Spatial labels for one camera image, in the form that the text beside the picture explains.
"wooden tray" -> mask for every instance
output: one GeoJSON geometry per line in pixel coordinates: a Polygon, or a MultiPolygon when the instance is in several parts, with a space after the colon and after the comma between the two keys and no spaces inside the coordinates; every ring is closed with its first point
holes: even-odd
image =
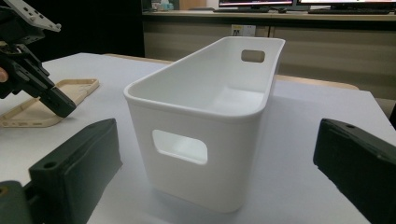
{"type": "MultiPolygon", "coordinates": [[[[79,105],[99,86],[97,79],[65,79],[56,84],[76,105],[79,105]]],[[[15,106],[0,117],[0,126],[15,127],[49,127],[59,123],[63,118],[55,115],[38,98],[32,98],[15,106]]]]}

